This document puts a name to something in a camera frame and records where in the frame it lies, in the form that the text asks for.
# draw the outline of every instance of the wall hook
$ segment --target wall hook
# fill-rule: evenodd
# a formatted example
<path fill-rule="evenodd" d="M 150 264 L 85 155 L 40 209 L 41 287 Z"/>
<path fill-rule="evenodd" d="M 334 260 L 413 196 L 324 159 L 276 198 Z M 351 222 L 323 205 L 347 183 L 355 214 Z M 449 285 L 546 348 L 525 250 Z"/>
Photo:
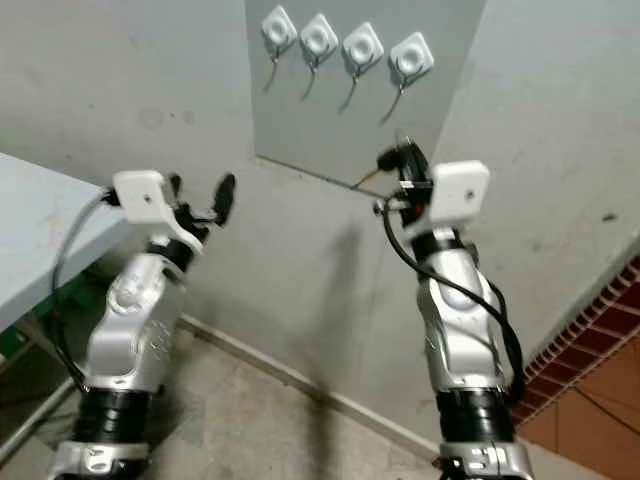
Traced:
<path fill-rule="evenodd" d="M 369 54 L 369 58 L 367 58 L 364 62 L 358 62 L 356 60 L 357 55 L 354 55 L 352 50 L 353 50 L 353 47 L 349 48 L 349 58 L 351 58 L 351 61 L 356 66 L 353 72 L 353 75 L 351 75 L 351 80 L 353 80 L 353 83 L 355 84 L 355 83 L 358 83 L 358 80 L 360 79 L 360 74 L 362 73 L 362 69 L 367 67 L 369 64 L 371 64 L 375 54 L 374 52 L 371 52 Z"/>
<path fill-rule="evenodd" d="M 309 62 L 309 68 L 311 69 L 311 74 L 315 75 L 316 73 L 318 73 L 318 67 L 320 66 L 320 59 L 325 55 L 327 55 L 327 53 L 329 53 L 329 48 L 331 48 L 331 45 L 327 43 L 325 49 L 320 53 L 315 53 L 306 44 L 305 44 L 305 47 L 307 48 L 307 52 L 309 53 L 309 56 L 311 56 L 311 61 Z"/>
<path fill-rule="evenodd" d="M 276 65 L 280 56 L 289 48 L 298 37 L 296 27 L 291 22 L 287 12 L 278 5 L 262 21 L 262 34 L 267 42 L 271 63 Z"/>
<path fill-rule="evenodd" d="M 400 65 L 398 64 L 399 61 L 400 61 L 400 59 L 396 58 L 396 61 L 395 61 L 396 71 L 398 72 L 398 75 L 400 76 L 400 85 L 398 86 L 398 92 L 400 93 L 400 95 L 403 95 L 404 91 L 407 89 L 407 87 L 409 85 L 411 85 L 414 80 L 416 80 L 420 75 L 422 75 L 424 73 L 425 68 L 424 68 L 424 65 L 421 65 L 417 72 L 407 75 L 400 68 Z"/>

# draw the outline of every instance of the wall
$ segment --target wall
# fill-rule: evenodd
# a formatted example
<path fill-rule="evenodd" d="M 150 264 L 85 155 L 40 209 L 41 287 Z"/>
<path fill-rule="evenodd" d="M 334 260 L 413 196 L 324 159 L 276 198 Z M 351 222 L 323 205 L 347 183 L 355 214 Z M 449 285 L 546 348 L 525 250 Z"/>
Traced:
<path fill-rule="evenodd" d="M 527 354 L 637 238 L 639 9 L 489 2 L 436 151 L 494 172 L 471 233 Z M 179 170 L 201 204 L 235 171 L 190 313 L 437 441 L 415 278 L 369 199 L 253 158 L 244 25 L 240 2 L 4 0 L 0 149 L 100 183 Z"/>
<path fill-rule="evenodd" d="M 606 480 L 592 470 L 577 465 L 564 457 L 549 453 L 538 445 L 524 442 L 529 452 L 531 464 L 535 469 L 536 479 L 546 480 L 562 478 L 566 480 Z"/>
<path fill-rule="evenodd" d="M 590 397 L 631 428 L 640 429 L 640 337 L 540 415 L 520 435 L 608 478 L 638 478 L 640 436 L 600 411 Z"/>
<path fill-rule="evenodd" d="M 598 368 L 640 334 L 640 257 L 634 258 L 600 294 L 533 358 L 527 394 L 512 410 L 522 425 Z"/>

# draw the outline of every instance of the gray wall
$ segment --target gray wall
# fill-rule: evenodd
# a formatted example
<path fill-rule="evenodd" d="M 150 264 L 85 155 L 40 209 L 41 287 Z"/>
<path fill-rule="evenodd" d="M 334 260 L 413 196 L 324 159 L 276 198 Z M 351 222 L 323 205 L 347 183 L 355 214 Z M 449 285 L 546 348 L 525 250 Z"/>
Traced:
<path fill-rule="evenodd" d="M 494 173 L 472 234 L 527 353 L 637 238 L 638 14 L 490 1 L 436 151 Z M 99 183 L 178 170 L 201 203 L 235 171 L 190 313 L 437 441 L 414 275 L 369 199 L 253 158 L 246 52 L 241 2 L 4 0 L 0 150 Z"/>

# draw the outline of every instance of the white table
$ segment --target white table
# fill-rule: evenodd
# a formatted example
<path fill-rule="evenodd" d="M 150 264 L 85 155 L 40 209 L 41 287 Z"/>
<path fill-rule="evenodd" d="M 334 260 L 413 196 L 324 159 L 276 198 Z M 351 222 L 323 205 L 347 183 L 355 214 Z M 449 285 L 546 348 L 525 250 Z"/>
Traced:
<path fill-rule="evenodd" d="M 49 296 L 58 248 L 82 207 L 100 188 L 0 153 L 0 332 Z M 99 207 L 71 248 L 65 283 L 130 232 L 118 209 Z M 0 464 L 71 390 L 65 381 L 0 446 Z"/>

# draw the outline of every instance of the gray panel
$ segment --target gray panel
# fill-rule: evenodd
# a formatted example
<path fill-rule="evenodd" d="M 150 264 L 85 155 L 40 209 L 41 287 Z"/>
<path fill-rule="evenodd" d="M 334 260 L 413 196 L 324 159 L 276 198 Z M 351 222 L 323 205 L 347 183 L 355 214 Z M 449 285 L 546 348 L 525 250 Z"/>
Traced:
<path fill-rule="evenodd" d="M 2 332 L 49 296 L 51 271 L 67 230 L 100 189 L 3 153 L 0 171 Z M 87 268 L 130 232 L 122 212 L 98 208 L 69 251 L 61 283 Z"/>
<path fill-rule="evenodd" d="M 393 143 L 395 131 L 415 137 L 426 155 L 435 149 L 458 75 L 484 7 L 484 0 L 352 1 L 283 5 L 298 33 L 318 11 L 324 13 L 342 41 L 363 21 L 370 21 L 385 57 L 367 71 L 349 98 L 351 70 L 341 47 L 311 73 L 298 42 L 273 67 L 260 31 L 274 0 L 247 0 L 256 153 L 346 184 L 355 183 L 375 166 L 376 155 Z M 435 66 L 399 99 L 389 50 L 414 31 L 421 31 Z M 378 190 L 386 191 L 389 179 Z"/>

